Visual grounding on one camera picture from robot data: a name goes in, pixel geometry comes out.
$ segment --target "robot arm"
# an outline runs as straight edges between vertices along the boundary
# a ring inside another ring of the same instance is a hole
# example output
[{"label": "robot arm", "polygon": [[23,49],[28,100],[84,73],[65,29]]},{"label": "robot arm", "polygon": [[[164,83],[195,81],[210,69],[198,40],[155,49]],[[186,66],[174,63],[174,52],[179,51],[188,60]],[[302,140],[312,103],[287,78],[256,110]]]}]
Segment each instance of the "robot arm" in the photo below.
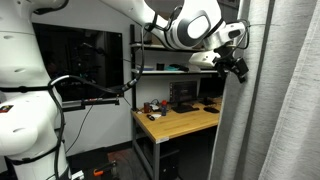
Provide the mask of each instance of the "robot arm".
[{"label": "robot arm", "polygon": [[[226,44],[237,37],[243,39],[247,27],[243,22],[226,24],[217,1],[185,0],[183,7],[177,7],[168,20],[154,12],[144,0],[127,0],[124,4],[101,1],[146,27],[168,49],[191,49],[203,42],[206,51],[193,54],[190,63],[215,67],[221,76],[225,76],[224,69],[227,69],[234,72],[240,82],[244,81],[248,68],[243,59],[232,57],[235,48],[227,48]],[[179,16],[173,20],[180,9]]]}]

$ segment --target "white robot body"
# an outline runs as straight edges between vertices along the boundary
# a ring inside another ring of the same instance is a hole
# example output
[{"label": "white robot body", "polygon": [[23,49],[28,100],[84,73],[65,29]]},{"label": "white robot body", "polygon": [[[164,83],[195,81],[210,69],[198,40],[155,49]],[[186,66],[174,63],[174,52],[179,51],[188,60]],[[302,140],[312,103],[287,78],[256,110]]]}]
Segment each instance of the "white robot body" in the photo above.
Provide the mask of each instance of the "white robot body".
[{"label": "white robot body", "polygon": [[[56,105],[45,91],[26,93],[0,104],[0,155],[21,161],[53,149],[57,144],[54,124],[60,122],[58,114]],[[52,176],[54,156],[55,152],[52,152],[35,162],[14,165],[18,179],[43,180]],[[60,175],[68,169],[63,143],[58,169]]]},{"label": "white robot body", "polygon": [[[0,1],[0,87],[43,87],[50,77],[44,66],[30,17],[38,8],[59,7],[64,0]],[[12,161],[33,159],[57,145],[54,131],[58,109],[47,91],[3,92],[0,102],[0,155]],[[61,97],[55,91],[61,103]],[[58,161],[59,176],[68,173],[64,145]],[[14,165],[18,179],[54,178],[55,151],[32,162]]]}]

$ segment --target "black monitor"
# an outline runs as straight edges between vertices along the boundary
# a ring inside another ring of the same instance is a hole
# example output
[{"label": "black monitor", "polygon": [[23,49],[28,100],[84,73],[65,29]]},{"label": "black monitor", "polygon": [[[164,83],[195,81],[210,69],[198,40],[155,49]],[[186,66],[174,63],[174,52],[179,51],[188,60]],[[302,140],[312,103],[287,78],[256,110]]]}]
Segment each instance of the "black monitor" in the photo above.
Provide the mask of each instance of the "black monitor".
[{"label": "black monitor", "polygon": [[180,106],[197,100],[197,81],[170,82],[170,102]]},{"label": "black monitor", "polygon": [[220,97],[223,94],[225,80],[218,75],[201,78],[198,100],[204,105],[210,105],[212,102],[208,98]]},{"label": "black monitor", "polygon": [[[68,74],[103,87],[124,84],[121,33],[38,23],[33,26],[51,78]],[[116,96],[110,93],[101,96],[101,90],[73,79],[61,81],[56,88],[63,101]]]}]

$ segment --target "table leg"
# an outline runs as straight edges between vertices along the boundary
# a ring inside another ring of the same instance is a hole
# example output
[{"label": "table leg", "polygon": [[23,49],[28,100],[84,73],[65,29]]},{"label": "table leg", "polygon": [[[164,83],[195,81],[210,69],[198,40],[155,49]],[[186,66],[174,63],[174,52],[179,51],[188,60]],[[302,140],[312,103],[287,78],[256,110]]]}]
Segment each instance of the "table leg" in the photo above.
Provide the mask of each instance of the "table leg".
[{"label": "table leg", "polygon": [[159,180],[160,170],[160,143],[153,144],[153,180]]}]

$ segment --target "computer monitor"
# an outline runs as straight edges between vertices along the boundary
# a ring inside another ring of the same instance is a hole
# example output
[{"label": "computer monitor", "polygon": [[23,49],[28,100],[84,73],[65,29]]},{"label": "computer monitor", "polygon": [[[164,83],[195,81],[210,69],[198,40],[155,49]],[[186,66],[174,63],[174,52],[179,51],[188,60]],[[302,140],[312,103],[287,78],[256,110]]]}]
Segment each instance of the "computer monitor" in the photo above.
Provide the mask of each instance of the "computer monitor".
[{"label": "computer monitor", "polygon": [[212,102],[208,98],[216,98],[223,94],[225,80],[218,75],[201,78],[198,100],[204,105],[210,105]]},{"label": "computer monitor", "polygon": [[170,102],[180,106],[197,100],[197,81],[170,82]]}]

